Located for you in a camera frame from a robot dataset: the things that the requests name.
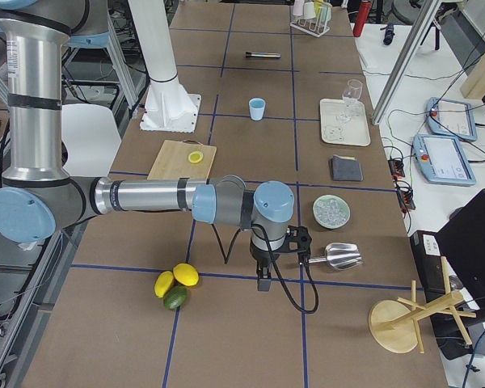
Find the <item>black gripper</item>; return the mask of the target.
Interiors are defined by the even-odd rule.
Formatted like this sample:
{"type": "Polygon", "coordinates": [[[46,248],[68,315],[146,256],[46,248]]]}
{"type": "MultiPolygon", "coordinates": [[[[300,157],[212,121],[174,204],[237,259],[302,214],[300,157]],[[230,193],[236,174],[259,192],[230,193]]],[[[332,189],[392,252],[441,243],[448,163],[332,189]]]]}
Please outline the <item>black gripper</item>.
{"type": "Polygon", "coordinates": [[[257,290],[260,292],[268,292],[272,284],[272,276],[269,268],[272,266],[272,261],[278,259],[280,254],[275,251],[269,254],[268,250],[262,250],[254,244],[250,245],[250,253],[256,261],[257,290]]]}

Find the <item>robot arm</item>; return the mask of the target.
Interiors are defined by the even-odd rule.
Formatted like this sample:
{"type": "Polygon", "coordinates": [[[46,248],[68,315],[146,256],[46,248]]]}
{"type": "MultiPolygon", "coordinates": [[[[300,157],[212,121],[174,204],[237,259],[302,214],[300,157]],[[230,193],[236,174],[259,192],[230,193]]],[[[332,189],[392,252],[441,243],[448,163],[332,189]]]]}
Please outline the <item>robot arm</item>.
{"type": "Polygon", "coordinates": [[[242,179],[111,180],[73,177],[61,156],[61,49],[93,38],[104,1],[0,1],[6,36],[11,164],[2,174],[0,234],[17,243],[113,211],[188,211],[197,221],[251,232],[257,284],[269,289],[276,260],[291,250],[294,196],[284,183],[250,190],[242,179]]]}

